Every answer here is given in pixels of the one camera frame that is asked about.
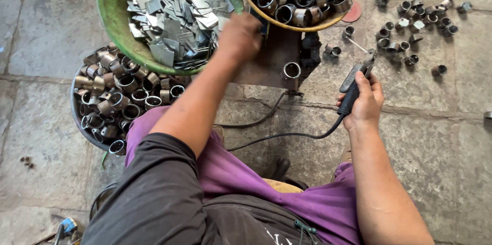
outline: worker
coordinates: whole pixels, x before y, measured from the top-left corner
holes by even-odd
[[[225,150],[212,125],[227,84],[260,49],[260,25],[232,15],[182,96],[132,122],[127,168],[83,245],[434,244],[379,137],[374,75],[356,75],[360,96],[343,120],[351,148],[332,183],[281,193]]]

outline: right hand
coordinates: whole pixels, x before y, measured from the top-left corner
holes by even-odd
[[[258,29],[261,22],[249,13],[231,14],[218,39],[216,54],[237,65],[251,60],[261,48],[262,36]]]
[[[378,130],[379,114],[383,108],[383,87],[374,74],[369,79],[359,71],[355,75],[355,82],[359,88],[359,98],[355,100],[352,113],[343,119],[343,125],[349,133],[365,131],[368,129]],[[337,107],[340,107],[345,94],[338,97]]]

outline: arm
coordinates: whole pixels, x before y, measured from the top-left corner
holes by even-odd
[[[360,96],[343,124],[350,136],[357,217],[364,242],[434,244],[424,220],[393,171],[379,137],[382,86],[374,75],[368,80],[362,72],[357,72],[356,82]]]
[[[233,14],[219,38],[219,46],[202,73],[164,114],[150,133],[165,133],[186,143],[200,155],[212,129],[218,104],[236,69],[258,53],[261,23],[252,15]]]

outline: black handle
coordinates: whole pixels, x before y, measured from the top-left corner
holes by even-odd
[[[357,83],[353,81],[336,113],[339,115],[348,116],[352,112],[352,107],[354,106],[357,98],[359,98],[359,88],[357,87]]]

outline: welding cable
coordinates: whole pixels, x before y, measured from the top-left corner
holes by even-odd
[[[331,135],[333,133],[333,131],[335,131],[336,128],[338,128],[338,126],[340,125],[340,123],[343,121],[343,118],[344,117],[345,117],[345,115],[340,115],[339,118],[338,118],[338,120],[336,120],[335,124],[333,124],[333,126],[328,130],[328,132],[326,132],[326,133],[324,133],[323,135],[320,135],[320,136],[315,136],[315,135],[310,135],[310,134],[303,134],[303,133],[277,134],[277,135],[273,135],[273,136],[267,136],[267,137],[264,137],[264,138],[260,138],[258,140],[252,141],[250,143],[246,143],[246,144],[241,145],[241,146],[238,146],[236,148],[227,149],[227,150],[229,152],[235,151],[237,149],[241,149],[241,148],[244,148],[246,146],[250,146],[250,145],[255,144],[257,142],[260,142],[260,141],[264,141],[264,140],[271,139],[271,138],[274,138],[274,137],[282,137],[282,136],[305,136],[305,137],[309,137],[309,138],[313,138],[313,139],[322,139],[322,138],[325,138],[325,137]]]
[[[219,125],[219,126],[222,126],[224,128],[239,128],[239,129],[240,128],[248,128],[248,127],[251,127],[251,126],[256,126],[256,125],[264,122],[265,120],[267,120],[267,118],[269,118],[274,113],[274,111],[276,110],[277,106],[280,103],[280,100],[282,100],[282,98],[283,98],[284,95],[285,95],[285,92],[282,92],[282,94],[278,98],[277,102],[275,103],[274,107],[267,113],[267,115],[264,116],[263,118],[255,121],[255,122],[251,122],[251,123],[248,123],[248,124],[214,124],[214,125]]]
[[[91,207],[90,207],[90,210],[89,210],[89,221],[91,221],[91,220],[92,220],[92,218],[93,218],[93,211],[94,211],[94,207],[96,207],[96,212],[99,210],[99,201],[101,200],[102,195],[103,195],[105,192],[107,192],[107,191],[109,191],[109,190],[111,190],[111,189],[114,189],[114,188],[118,187],[118,184],[119,184],[119,183],[120,183],[120,182],[113,182],[113,183],[110,183],[109,185],[107,185],[107,186],[106,186],[106,187],[105,187],[105,188],[104,188],[104,189],[103,189],[103,190],[102,190],[102,191],[101,191],[101,192],[100,192],[100,193],[99,193],[99,194],[95,197],[95,199],[94,199],[94,201],[93,201],[93,203],[92,203],[92,205],[91,205]]]

